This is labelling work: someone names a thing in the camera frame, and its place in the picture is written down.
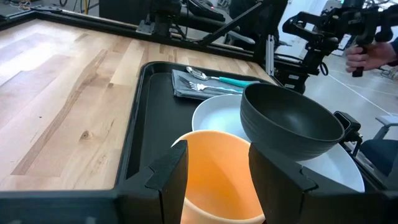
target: orange cup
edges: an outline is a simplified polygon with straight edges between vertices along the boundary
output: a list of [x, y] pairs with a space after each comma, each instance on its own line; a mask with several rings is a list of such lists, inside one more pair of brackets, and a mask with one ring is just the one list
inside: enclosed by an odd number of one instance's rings
[[249, 169], [250, 143], [210, 130], [187, 133], [176, 142], [183, 139], [188, 183], [181, 223], [263, 223]]

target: dark gray bowl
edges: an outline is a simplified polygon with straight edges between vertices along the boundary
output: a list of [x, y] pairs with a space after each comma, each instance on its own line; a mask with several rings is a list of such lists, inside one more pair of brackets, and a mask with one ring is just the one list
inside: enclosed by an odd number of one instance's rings
[[323, 106], [294, 91], [263, 83], [244, 89], [241, 122], [252, 142], [295, 161], [327, 152], [344, 135], [341, 123]]

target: person's hand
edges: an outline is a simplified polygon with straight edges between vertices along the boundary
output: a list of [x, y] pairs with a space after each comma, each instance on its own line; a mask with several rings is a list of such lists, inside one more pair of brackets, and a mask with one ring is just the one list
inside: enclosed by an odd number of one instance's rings
[[389, 43], [376, 43], [366, 46], [367, 54], [361, 54], [362, 47], [351, 47], [346, 51], [347, 72], [353, 72], [358, 67], [372, 70], [397, 60], [397, 55]]

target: cloth napkin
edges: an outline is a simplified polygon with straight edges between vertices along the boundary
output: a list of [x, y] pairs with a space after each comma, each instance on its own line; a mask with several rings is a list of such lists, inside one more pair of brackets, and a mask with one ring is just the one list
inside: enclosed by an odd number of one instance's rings
[[213, 96], [219, 96], [219, 95], [227, 95], [229, 93], [225, 93], [222, 91], [216, 91], [216, 90], [209, 90], [205, 89], [203, 91], [195, 91], [186, 86], [183, 82], [178, 77], [184, 77], [186, 80], [196, 83], [196, 84], [203, 84], [206, 86], [212, 86], [212, 87], [223, 87], [223, 88], [229, 88], [229, 89], [234, 89], [234, 90], [243, 90], [243, 88], [230, 85], [227, 83], [220, 82], [218, 80], [207, 80], [203, 81], [200, 79], [195, 78], [193, 75], [187, 73], [187, 72], [181, 72], [178, 70], [172, 70], [172, 83], [173, 83], [173, 89], [174, 89], [174, 96], [177, 97], [186, 97], [186, 98], [193, 98], [193, 99], [198, 99], [198, 100], [207, 100]]

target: wooden table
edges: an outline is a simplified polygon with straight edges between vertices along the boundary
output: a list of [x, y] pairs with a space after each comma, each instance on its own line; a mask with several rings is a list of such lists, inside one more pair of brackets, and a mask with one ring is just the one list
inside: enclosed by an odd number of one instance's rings
[[34, 20], [0, 32], [0, 190], [112, 189], [140, 68], [252, 62]]

